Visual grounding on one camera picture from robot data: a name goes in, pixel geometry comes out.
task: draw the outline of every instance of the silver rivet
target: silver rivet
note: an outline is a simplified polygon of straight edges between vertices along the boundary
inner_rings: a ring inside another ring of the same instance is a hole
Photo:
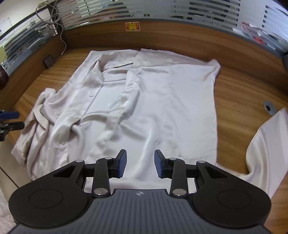
[[[275,108],[275,106],[273,105],[272,102],[269,101],[265,101],[264,102],[264,108],[265,110],[268,112],[269,115],[273,116],[277,113],[277,110]]]
[[[94,189],[94,193],[96,195],[105,195],[106,193],[108,193],[108,190],[105,189],[105,188],[97,188],[97,189]]]
[[[172,193],[176,196],[184,196],[187,193],[187,191],[181,188],[177,188],[177,189],[174,189]]]

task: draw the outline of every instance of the wooden table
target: wooden table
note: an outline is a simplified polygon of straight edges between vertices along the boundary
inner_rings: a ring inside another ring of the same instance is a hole
[[[25,120],[37,97],[45,88],[58,91],[71,77],[91,50],[111,48],[70,49],[45,70],[26,90],[15,105]],[[215,83],[215,105],[218,122],[218,158],[225,167],[247,173],[246,149],[258,128],[270,116],[264,109],[264,101],[271,101],[280,110],[288,106],[288,96],[272,88],[263,80],[241,71],[222,66]],[[19,131],[9,134],[14,144]],[[288,175],[272,198],[272,210],[265,224],[272,233],[288,231]]]

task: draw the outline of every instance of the white shirt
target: white shirt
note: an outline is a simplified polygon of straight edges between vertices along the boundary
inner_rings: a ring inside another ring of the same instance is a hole
[[[112,191],[169,191],[171,180],[157,176],[154,150],[187,164],[216,163],[219,69],[216,60],[168,51],[91,51],[58,93],[47,88],[40,94],[12,154],[37,179],[76,159],[95,163],[126,149],[125,172],[110,179]],[[247,181],[255,178],[253,169]],[[86,191],[91,184],[87,180]],[[188,186],[195,192],[194,179]]]

